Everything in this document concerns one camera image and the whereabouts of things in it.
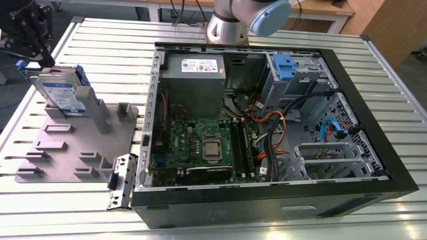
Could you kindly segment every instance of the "motherboard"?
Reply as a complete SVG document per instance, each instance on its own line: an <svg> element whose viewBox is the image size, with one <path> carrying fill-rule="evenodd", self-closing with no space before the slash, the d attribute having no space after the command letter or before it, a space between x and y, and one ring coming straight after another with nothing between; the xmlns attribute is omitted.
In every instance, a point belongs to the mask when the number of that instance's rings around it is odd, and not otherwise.
<svg viewBox="0 0 427 240"><path fill-rule="evenodd" d="M155 185L259 182L251 137L255 133L256 125L244 118L172 121L169 141L152 154Z"/></svg>

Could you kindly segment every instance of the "open computer tower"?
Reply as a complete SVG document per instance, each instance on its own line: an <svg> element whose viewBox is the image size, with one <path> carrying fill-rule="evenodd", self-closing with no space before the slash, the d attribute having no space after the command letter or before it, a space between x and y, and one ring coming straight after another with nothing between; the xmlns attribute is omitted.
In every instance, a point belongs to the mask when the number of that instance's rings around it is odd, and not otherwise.
<svg viewBox="0 0 427 240"><path fill-rule="evenodd" d="M156 43L148 85L149 228L337 217L418 190L332 50Z"/></svg>

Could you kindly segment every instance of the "sticker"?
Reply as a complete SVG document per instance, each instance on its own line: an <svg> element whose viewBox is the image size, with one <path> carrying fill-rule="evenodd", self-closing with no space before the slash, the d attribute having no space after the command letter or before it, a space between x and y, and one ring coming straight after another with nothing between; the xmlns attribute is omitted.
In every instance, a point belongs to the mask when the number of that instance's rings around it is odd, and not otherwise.
<svg viewBox="0 0 427 240"><path fill-rule="evenodd" d="M259 174L267 175L267 167L260 167L259 168Z"/></svg>
<svg viewBox="0 0 427 240"><path fill-rule="evenodd" d="M255 102L255 106L259 107L259 109L263 109L264 104L261 104L259 101Z"/></svg>
<svg viewBox="0 0 427 240"><path fill-rule="evenodd" d="M219 72L219 66L215 59L183 59L180 63L183 73Z"/></svg>
<svg viewBox="0 0 427 240"><path fill-rule="evenodd" d="M76 100L75 89L69 83L43 83L45 93L57 107L68 113L83 113L85 107Z"/></svg>

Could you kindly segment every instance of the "cpu socket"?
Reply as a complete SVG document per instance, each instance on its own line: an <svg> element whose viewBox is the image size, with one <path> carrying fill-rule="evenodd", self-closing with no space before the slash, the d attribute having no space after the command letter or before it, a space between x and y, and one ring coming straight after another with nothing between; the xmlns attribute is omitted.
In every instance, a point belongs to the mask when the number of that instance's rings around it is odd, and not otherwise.
<svg viewBox="0 0 427 240"><path fill-rule="evenodd" d="M223 160L221 139L219 137L201 138L203 160L208 164L216 164Z"/></svg>

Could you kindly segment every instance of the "slotted aluminum table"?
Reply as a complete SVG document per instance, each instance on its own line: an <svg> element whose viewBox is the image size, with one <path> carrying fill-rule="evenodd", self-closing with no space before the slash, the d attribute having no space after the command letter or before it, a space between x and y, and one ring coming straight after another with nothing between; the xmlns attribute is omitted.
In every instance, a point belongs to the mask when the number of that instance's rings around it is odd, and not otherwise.
<svg viewBox="0 0 427 240"><path fill-rule="evenodd" d="M420 239L427 236L427 114L369 41L357 36L279 31L248 34L251 45L333 49L419 191L348 216L276 223L149 230L133 212L105 212L105 183L15 182L15 171L45 120L31 87L0 136L0 237L141 239ZM73 22L52 53L56 65L80 64L99 98L129 102L144 114L155 42L204 43L201 28L85 18ZM131 152L139 154L144 116Z"/></svg>

